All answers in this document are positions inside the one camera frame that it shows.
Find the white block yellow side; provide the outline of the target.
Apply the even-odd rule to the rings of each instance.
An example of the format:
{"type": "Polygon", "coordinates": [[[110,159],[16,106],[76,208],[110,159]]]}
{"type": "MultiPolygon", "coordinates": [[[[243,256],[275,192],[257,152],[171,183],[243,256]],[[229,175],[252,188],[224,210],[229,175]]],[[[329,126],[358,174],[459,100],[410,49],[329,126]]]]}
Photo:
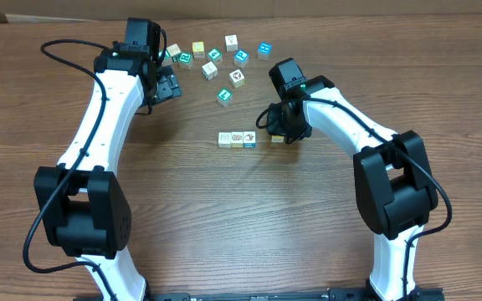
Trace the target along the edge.
{"type": "Polygon", "coordinates": [[[242,131],[233,131],[231,133],[231,147],[244,147],[244,133],[242,131]]]}

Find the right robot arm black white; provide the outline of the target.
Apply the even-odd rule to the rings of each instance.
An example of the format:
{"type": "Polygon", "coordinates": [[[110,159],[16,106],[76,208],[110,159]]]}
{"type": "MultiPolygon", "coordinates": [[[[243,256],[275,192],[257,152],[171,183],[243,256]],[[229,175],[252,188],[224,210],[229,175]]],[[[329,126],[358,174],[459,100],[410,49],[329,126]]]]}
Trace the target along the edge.
{"type": "Polygon", "coordinates": [[[413,279],[418,236],[438,205],[422,139],[398,134],[349,104],[326,77],[307,79],[293,59],[277,63],[269,77],[280,97],[263,113],[264,128],[290,144],[325,133],[353,161],[356,205],[374,234],[374,261],[355,300],[442,300],[439,288],[420,288],[413,279]]]}

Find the white engraved block blue side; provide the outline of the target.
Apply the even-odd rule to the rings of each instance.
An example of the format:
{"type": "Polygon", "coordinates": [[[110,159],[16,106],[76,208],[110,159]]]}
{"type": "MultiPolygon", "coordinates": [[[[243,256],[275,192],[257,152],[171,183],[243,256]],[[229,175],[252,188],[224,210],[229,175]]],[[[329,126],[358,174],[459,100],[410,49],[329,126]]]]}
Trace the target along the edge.
{"type": "Polygon", "coordinates": [[[218,146],[221,148],[231,148],[232,146],[232,133],[231,132],[219,132],[218,133],[218,146]]]}

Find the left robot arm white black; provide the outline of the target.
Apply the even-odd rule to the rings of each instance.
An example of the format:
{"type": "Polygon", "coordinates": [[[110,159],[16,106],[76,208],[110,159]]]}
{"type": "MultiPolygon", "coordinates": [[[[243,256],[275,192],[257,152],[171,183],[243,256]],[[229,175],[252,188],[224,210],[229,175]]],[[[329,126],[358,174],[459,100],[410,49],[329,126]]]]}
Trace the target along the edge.
{"type": "Polygon", "coordinates": [[[36,273],[85,267],[100,300],[151,300],[150,286],[127,247],[131,208],[116,178],[117,166],[136,112],[182,91],[172,68],[162,64],[167,35],[157,23],[130,18],[124,41],[100,49],[94,68],[83,70],[95,85],[72,143],[56,166],[41,166],[34,177],[39,214],[25,239],[23,261],[36,273]],[[74,261],[34,266],[29,248],[38,227],[74,261]]]}

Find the green letter L block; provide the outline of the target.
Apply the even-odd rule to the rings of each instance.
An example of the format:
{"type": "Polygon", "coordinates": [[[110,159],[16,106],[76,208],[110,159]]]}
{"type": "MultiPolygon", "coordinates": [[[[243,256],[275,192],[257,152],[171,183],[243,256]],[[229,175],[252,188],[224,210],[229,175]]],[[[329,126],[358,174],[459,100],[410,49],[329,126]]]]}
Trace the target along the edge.
{"type": "Polygon", "coordinates": [[[226,88],[222,88],[217,94],[217,101],[224,107],[228,107],[233,100],[233,93],[226,88]]]}

